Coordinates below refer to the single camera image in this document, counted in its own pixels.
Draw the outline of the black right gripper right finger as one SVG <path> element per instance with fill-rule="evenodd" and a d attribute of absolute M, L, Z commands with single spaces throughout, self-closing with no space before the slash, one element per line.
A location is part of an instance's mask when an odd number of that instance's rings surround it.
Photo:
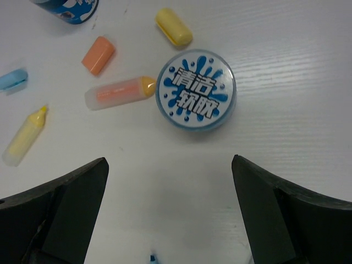
<path fill-rule="evenodd" d="M 232 173 L 251 263 L 351 263 L 351 202 L 306 189 L 239 155 Z"/>

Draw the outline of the blue slime jar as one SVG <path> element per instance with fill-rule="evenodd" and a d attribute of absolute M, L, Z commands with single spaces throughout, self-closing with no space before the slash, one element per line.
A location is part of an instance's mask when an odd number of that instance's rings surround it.
<path fill-rule="evenodd" d="M 41 9 L 72 25 L 82 24 L 95 13 L 99 0 L 31 1 Z"/>
<path fill-rule="evenodd" d="M 166 120 L 187 131 L 207 131 L 233 114 L 237 85 L 230 65 L 218 54 L 191 49 L 171 58 L 161 69 L 155 98 Z"/>

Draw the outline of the yellow highlighter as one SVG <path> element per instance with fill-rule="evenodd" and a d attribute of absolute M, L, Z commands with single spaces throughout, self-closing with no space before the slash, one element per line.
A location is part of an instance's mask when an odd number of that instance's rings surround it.
<path fill-rule="evenodd" d="M 47 111 L 48 107 L 43 106 L 28 115 L 2 154 L 2 160 L 6 165 L 17 167 L 20 164 L 43 130 Z"/>

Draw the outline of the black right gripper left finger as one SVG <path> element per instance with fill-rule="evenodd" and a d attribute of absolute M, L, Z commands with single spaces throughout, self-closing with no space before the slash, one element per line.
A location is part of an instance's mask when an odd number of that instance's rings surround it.
<path fill-rule="evenodd" d="M 98 158 L 1 199 L 1 263 L 84 263 L 109 165 Z"/>

